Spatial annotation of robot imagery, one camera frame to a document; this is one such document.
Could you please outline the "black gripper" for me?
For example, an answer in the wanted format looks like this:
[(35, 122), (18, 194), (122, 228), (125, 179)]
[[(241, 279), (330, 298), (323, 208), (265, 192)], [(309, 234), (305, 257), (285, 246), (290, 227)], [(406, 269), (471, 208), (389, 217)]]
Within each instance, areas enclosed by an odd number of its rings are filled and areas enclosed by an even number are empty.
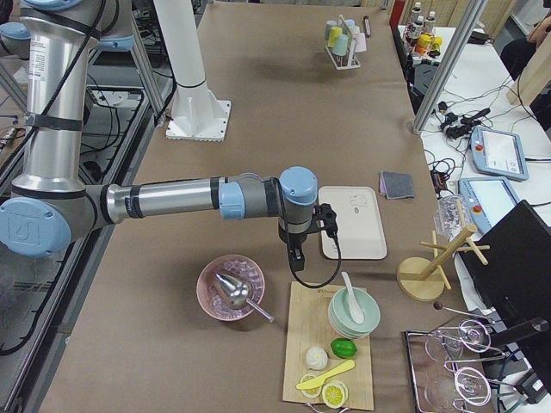
[(307, 230), (308, 220), (303, 222), (288, 222), (284, 218), (278, 219), (278, 234), (288, 247), (289, 266), (293, 271), (304, 270), (305, 257), (302, 251), (302, 244), (306, 241)]

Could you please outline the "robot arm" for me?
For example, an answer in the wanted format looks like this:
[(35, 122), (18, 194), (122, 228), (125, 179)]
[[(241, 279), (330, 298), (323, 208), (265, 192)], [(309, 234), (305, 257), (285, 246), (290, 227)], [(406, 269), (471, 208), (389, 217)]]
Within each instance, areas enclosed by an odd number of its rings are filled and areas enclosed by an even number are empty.
[(151, 104), (156, 83), (148, 56), (136, 64), (135, 108), (91, 97), (93, 52), (128, 52), (140, 43), (128, 1), (23, 1), (19, 19), (1, 27), (5, 55), (28, 55), (26, 133), (19, 152), (1, 168), (9, 198), (1, 205), (1, 241), (12, 252), (45, 258), (79, 238), (127, 219), (217, 210), (223, 219), (278, 218), (290, 268), (301, 271), (306, 237), (319, 230), (321, 209), (314, 173), (293, 166), (278, 177), (253, 173), (120, 186), (170, 102), (172, 139), (220, 142), (232, 104), (207, 86), (194, 12), (179, 2), (154, 5), (158, 32), (175, 72), (175, 89)]

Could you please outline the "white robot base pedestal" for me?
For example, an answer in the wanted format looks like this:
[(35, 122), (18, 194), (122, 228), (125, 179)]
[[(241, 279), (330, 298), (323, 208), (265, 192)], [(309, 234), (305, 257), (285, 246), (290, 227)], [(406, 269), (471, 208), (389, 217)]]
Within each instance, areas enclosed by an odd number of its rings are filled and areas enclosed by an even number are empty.
[(156, 1), (154, 6), (176, 81), (166, 136), (223, 141), (232, 103), (217, 99), (207, 85), (192, 3)]

